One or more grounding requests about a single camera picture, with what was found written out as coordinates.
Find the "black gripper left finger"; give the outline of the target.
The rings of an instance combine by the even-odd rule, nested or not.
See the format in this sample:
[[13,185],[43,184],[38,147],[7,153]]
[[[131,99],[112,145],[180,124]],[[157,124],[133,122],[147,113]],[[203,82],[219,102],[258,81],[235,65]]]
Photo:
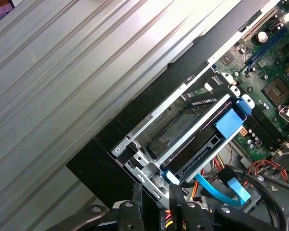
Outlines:
[[141,184],[134,184],[132,199],[115,202],[112,209],[91,205],[48,228],[49,231],[143,231]]

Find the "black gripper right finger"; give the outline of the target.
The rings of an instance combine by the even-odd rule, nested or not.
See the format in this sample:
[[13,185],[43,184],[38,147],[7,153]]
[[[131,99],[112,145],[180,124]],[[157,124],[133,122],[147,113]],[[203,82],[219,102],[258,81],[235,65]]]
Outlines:
[[185,200],[179,185],[170,185],[170,211],[177,231],[286,231],[287,220],[277,212],[279,225],[268,224],[231,206],[221,206],[214,213],[196,202]]

